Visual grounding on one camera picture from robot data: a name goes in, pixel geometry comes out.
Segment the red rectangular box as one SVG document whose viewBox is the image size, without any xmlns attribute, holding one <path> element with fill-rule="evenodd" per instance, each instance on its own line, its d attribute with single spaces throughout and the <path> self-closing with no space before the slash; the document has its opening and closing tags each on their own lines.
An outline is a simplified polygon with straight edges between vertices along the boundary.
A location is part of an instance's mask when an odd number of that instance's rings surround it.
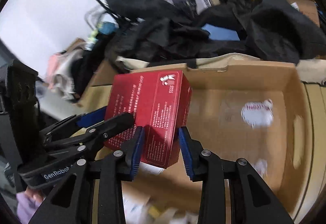
<svg viewBox="0 0 326 224">
<path fill-rule="evenodd" d="M 119 74 L 113 80 L 105 118 L 133 114 L 134 126 L 145 129 L 141 161 L 166 169 L 178 161 L 178 129 L 186 124 L 191 95 L 181 70 Z"/>
</svg>

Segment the black clothes pile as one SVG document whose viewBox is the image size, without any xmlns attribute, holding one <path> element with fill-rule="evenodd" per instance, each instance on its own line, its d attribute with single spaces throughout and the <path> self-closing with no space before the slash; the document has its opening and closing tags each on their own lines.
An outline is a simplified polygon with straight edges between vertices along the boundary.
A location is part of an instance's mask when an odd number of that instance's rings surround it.
<svg viewBox="0 0 326 224">
<path fill-rule="evenodd" d="M 287 0 L 223 0 L 194 14 L 120 24 L 107 56 L 148 63 L 213 58 L 229 53 L 298 64 L 325 55 L 325 33 Z"/>
</svg>

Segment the cardboard tray box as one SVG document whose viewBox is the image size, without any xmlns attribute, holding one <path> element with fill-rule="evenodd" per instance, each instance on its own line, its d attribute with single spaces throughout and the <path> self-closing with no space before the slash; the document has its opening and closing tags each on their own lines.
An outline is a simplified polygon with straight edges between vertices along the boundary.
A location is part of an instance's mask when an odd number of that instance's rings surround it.
<svg viewBox="0 0 326 224">
<path fill-rule="evenodd" d="M 192 88 L 186 126 L 193 139 L 222 159 L 245 158 L 293 219 L 302 207 L 311 167 L 312 135 L 308 98 L 291 63 L 235 61 L 223 68 L 190 69 L 185 64 L 134 71 L 183 71 Z M 86 112 L 107 107 L 108 85 L 89 86 L 79 101 Z M 248 102 L 273 102 L 273 123 L 252 128 L 241 117 Z M 141 162 L 139 174 L 123 190 L 140 199 L 199 210 L 200 185 L 186 176 L 179 151 L 168 168 Z"/>
</svg>

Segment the white hello sticker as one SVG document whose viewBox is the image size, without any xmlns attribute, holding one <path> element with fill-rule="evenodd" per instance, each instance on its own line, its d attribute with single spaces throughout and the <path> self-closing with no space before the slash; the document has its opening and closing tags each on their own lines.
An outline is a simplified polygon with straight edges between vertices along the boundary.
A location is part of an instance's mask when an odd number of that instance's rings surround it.
<svg viewBox="0 0 326 224">
<path fill-rule="evenodd" d="M 273 123 L 273 102 L 248 102 L 241 110 L 241 117 L 252 128 L 269 127 Z"/>
</svg>

